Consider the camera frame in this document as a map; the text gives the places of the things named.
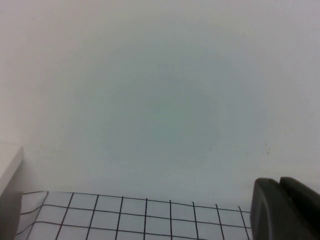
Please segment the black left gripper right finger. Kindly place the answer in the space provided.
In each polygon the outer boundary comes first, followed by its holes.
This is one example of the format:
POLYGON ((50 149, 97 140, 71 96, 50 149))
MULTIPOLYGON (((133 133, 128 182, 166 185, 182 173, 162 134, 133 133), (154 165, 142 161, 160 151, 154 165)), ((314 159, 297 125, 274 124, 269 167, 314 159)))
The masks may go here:
POLYGON ((304 230, 320 239, 320 194, 293 177, 281 177, 280 186, 295 206, 304 230))

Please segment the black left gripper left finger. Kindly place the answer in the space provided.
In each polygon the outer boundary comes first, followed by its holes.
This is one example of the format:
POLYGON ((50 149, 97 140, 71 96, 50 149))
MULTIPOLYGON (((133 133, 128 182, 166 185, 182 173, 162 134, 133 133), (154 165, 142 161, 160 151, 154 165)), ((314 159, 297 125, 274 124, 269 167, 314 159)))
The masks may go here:
POLYGON ((270 178, 254 182, 250 224, 254 240, 294 240, 295 215, 280 184, 270 178))

